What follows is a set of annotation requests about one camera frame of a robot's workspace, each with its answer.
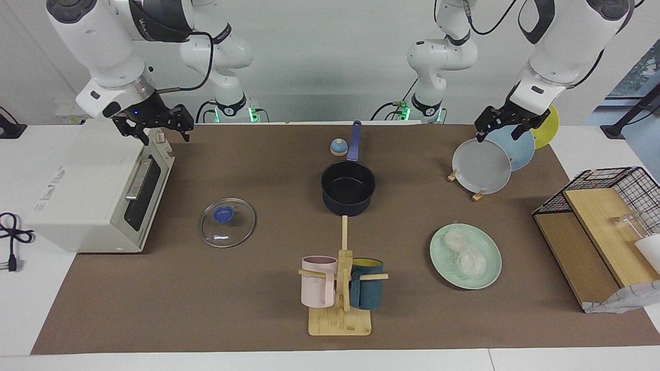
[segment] white table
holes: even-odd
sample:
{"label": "white table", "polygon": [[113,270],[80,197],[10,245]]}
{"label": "white table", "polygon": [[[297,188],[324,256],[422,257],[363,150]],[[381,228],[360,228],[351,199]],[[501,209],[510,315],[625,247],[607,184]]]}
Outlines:
{"label": "white table", "polygon": [[[375,121],[369,124],[383,124]],[[335,123],[338,125],[350,122]],[[0,209],[24,215],[52,178],[80,127],[30,127],[21,139],[0,141]],[[52,138],[43,146],[37,134]],[[598,127],[561,127],[552,142],[569,178],[582,170],[642,166],[624,141]],[[0,242],[0,260],[6,254]],[[28,356],[75,255],[43,238],[19,247],[18,273],[0,271],[0,370],[335,370],[343,364],[374,370],[657,370],[660,346],[578,349],[468,349],[286,353],[129,353]],[[647,308],[660,328],[660,306]]]}

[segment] pink mug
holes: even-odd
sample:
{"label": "pink mug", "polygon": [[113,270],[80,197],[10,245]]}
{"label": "pink mug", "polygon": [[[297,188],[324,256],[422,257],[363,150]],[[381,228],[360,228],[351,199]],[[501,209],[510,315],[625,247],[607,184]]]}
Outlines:
{"label": "pink mug", "polygon": [[302,269],[325,273],[325,278],[302,275],[300,301],[310,308],[329,308],[335,305],[337,259],[331,256],[304,257]]}

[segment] blue mug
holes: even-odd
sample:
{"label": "blue mug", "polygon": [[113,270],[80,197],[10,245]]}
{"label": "blue mug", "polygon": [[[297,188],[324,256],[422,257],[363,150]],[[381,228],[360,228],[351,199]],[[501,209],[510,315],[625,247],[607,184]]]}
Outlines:
{"label": "blue mug", "polygon": [[362,275],[383,273],[383,262],[369,257],[353,259],[350,271],[350,306],[362,310],[380,308],[383,298],[383,280],[360,281]]}

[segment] yellow plate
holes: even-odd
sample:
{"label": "yellow plate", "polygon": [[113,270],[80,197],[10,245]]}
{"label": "yellow plate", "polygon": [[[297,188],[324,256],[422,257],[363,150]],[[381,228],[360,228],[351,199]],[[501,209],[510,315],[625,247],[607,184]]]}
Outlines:
{"label": "yellow plate", "polygon": [[554,136],[559,130],[559,113],[554,106],[550,106],[550,115],[545,119],[543,124],[538,129],[532,129],[534,140],[536,141],[536,149],[543,148],[550,144]]}

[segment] black wire basket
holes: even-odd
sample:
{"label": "black wire basket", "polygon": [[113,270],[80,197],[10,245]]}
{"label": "black wire basket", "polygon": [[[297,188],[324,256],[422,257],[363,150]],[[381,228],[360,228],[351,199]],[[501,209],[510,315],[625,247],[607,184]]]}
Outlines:
{"label": "black wire basket", "polygon": [[660,233],[660,186],[638,166],[585,170],[533,214],[571,213],[565,191],[599,188],[614,188],[631,211],[646,213],[647,217],[642,220],[646,232]]}

